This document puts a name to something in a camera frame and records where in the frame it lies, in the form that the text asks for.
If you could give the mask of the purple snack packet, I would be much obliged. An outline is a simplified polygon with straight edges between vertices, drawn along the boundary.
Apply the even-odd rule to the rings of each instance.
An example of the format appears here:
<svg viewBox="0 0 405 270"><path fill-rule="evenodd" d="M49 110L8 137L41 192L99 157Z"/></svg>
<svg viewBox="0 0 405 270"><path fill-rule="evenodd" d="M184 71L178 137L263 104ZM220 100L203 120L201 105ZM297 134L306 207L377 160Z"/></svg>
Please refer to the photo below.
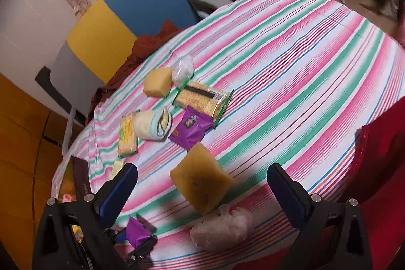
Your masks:
<svg viewBox="0 0 405 270"><path fill-rule="evenodd" d="M144 244L151 236L151 231L144 227L141 222L133 217L129 217L126 226L126 240L134 249Z"/></svg>
<svg viewBox="0 0 405 270"><path fill-rule="evenodd" d="M169 135L169 140L189 151L197 142L201 142L212 126L211 116L187 106L181 122Z"/></svg>

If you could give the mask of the pinkish plastic bag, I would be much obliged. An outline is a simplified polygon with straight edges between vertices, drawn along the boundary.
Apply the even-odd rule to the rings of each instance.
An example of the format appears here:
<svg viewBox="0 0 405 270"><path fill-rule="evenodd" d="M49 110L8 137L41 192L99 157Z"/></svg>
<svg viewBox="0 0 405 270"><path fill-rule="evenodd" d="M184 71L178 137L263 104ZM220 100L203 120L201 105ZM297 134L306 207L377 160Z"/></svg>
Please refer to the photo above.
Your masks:
<svg viewBox="0 0 405 270"><path fill-rule="evenodd" d="M253 215L245 208L221 205L219 213L192 227L189 236L197 248L221 252L243 243L253 231Z"/></svg>

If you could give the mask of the tan sponge block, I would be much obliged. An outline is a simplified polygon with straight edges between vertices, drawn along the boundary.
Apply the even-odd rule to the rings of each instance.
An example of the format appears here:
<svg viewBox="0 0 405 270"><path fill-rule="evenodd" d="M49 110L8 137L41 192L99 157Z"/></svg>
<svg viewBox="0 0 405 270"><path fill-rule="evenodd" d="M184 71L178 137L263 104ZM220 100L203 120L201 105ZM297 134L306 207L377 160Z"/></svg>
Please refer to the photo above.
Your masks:
<svg viewBox="0 0 405 270"><path fill-rule="evenodd" d="M211 152L197 142L170 171L177 190L201 215L210 213L234 185Z"/></svg>

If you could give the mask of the Weidan cracker pack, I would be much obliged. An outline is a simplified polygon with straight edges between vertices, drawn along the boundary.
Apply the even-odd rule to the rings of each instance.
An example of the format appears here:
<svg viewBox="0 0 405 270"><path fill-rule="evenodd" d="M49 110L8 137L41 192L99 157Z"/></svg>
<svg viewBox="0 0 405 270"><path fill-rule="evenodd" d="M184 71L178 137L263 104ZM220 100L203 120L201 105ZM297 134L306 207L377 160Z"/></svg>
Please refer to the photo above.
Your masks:
<svg viewBox="0 0 405 270"><path fill-rule="evenodd" d="M130 112L122 118L119 126L118 156L125 158L138 153L138 136L135 134L135 116Z"/></svg>

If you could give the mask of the green edged cracker pack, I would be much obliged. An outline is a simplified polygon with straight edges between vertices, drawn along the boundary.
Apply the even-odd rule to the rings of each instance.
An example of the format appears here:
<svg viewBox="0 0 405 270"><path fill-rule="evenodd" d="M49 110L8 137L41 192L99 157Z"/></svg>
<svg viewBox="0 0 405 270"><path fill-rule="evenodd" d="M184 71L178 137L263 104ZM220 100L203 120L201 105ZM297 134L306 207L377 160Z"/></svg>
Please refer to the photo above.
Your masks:
<svg viewBox="0 0 405 270"><path fill-rule="evenodd" d="M213 128L216 128L233 93L234 90L227 92L189 80L178 89L172 105L182 109L191 106L194 110L210 116L213 119Z"/></svg>

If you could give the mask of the wooden wardrobe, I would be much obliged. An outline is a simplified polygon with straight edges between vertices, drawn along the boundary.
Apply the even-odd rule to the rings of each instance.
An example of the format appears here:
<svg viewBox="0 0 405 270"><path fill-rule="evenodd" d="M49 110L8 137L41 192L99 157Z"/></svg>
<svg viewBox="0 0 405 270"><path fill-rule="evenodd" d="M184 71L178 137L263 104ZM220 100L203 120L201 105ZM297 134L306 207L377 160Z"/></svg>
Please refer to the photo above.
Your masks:
<svg viewBox="0 0 405 270"><path fill-rule="evenodd" d="M1 243L19 269L31 267L66 124L66 118L1 78Z"/></svg>

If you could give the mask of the striped pink green bedsheet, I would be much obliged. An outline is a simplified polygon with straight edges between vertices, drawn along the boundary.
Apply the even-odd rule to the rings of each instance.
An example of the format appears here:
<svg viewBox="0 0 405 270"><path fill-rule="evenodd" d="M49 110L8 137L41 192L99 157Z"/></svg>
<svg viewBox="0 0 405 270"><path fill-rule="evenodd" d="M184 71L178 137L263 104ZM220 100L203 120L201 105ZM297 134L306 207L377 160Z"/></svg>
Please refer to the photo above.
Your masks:
<svg viewBox="0 0 405 270"><path fill-rule="evenodd" d="M232 94L203 145L234 184L223 199L246 208L254 229L226 251L199 250L189 236L200 214L176 189L170 172L185 149L144 141L128 158L139 178L117 224L140 216L156 228L149 269L232 269L287 247L297 234L266 181L280 164L311 193L335 200L355 150L355 134L404 96L404 50L392 37L335 0L237 0L182 31L137 67L69 150L89 163L98 191L118 159L122 117L166 106L174 123L183 111L144 95L147 74L194 61L194 80Z"/></svg>

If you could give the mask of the yellow sponge block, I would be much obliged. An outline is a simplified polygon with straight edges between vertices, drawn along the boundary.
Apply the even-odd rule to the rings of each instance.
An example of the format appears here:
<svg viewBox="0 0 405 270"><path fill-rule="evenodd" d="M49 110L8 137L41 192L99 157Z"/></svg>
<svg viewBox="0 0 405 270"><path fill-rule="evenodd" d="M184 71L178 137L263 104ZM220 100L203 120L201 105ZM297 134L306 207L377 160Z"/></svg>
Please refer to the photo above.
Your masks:
<svg viewBox="0 0 405 270"><path fill-rule="evenodd" d="M147 97L166 98L172 88L172 69L162 67L149 72L144 81L144 94Z"/></svg>

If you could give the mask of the clear bag white contents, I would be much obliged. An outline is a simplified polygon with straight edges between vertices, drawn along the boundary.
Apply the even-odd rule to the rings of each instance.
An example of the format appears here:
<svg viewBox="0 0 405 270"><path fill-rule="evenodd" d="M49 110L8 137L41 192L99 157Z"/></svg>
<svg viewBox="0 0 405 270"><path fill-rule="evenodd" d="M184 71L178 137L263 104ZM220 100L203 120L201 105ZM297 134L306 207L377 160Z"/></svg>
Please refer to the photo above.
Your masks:
<svg viewBox="0 0 405 270"><path fill-rule="evenodd" d="M172 67L172 82L180 88L189 81L194 75L194 61L191 56L186 55L178 59Z"/></svg>

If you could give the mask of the grey yellow blue chair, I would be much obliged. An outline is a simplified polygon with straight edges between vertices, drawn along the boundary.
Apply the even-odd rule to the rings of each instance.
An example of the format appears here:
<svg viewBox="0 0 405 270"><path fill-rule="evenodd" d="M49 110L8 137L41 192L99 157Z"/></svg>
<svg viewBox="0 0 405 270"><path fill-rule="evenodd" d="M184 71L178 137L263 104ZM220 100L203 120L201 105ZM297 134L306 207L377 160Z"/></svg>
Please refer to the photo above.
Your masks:
<svg viewBox="0 0 405 270"><path fill-rule="evenodd" d="M84 123L91 97L130 55L137 38L155 36L166 20L178 28L197 24L231 0L96 0L77 22L50 67L36 76L40 87L69 115L62 154L74 121Z"/></svg>

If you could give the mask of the dark red garment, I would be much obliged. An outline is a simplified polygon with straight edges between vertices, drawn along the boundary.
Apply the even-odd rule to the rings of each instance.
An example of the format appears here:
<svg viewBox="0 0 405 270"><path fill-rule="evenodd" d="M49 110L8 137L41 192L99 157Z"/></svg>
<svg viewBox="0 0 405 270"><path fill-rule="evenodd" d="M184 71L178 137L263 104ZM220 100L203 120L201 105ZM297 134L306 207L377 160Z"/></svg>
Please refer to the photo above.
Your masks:
<svg viewBox="0 0 405 270"><path fill-rule="evenodd" d="M132 53L126 61L119 67L113 77L99 87L91 99L89 113L85 121L88 125L94 119L96 107L111 97L115 91L123 84L124 80L141 64L143 64L155 51L162 47L174 36L182 32L175 24L166 20L161 31L156 36L140 36L132 46Z"/></svg>

